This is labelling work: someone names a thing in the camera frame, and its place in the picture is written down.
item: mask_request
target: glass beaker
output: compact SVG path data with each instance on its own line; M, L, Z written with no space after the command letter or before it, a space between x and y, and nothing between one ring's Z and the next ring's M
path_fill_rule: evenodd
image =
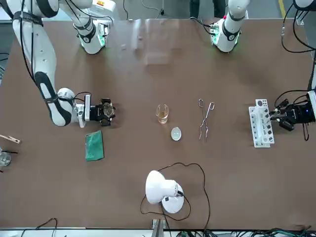
M11 156L7 152L0 152L0 166L7 166L11 162Z
M169 107L164 105L158 105L156 110L156 116L158 117L158 121L161 124L165 124L168 121L168 115L169 115Z

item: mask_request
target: lamp shade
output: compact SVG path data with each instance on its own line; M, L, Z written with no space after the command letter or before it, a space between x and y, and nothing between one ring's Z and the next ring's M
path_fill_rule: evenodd
M164 197L176 197L178 184L174 180L166 180L156 170L149 173L146 180L146 198L150 204L159 203Z

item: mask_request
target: small white dish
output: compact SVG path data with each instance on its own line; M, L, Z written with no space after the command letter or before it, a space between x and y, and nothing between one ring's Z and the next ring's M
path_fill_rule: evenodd
M179 141L181 138L181 130L178 127L174 127L171 131L171 137L174 141Z

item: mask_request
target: lamp base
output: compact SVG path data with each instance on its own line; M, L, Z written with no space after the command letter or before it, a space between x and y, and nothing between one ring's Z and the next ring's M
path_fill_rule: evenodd
M183 193L182 187L178 184L178 191ZM184 203L184 196L181 197L164 197L161 201L163 208L169 213L177 213L181 210Z

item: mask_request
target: gray floor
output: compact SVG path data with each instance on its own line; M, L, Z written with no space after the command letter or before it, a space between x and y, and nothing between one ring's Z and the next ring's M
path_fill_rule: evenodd
M115 0L120 19L126 18L123 10L124 0ZM150 7L162 8L162 0L143 0L144 4ZM190 0L165 0L164 15L160 18L189 18L189 2ZM283 0L284 8L287 10L292 4L292 0ZM125 0L125 8L127 9L129 19L147 19L156 18L158 11L144 8L141 0ZM294 16L294 8L290 11L289 17ZM251 0L248 6L249 18L281 18L281 11L278 0ZM213 17L213 1L200 0L199 17L202 19L210 19ZM50 20L70 20L70 18L62 11ZM316 46L316 12L310 12L305 20L305 29L307 32L308 43ZM0 24L0 52L10 52L13 40L13 31L10 24ZM1 61L0 66L5 68L6 61Z

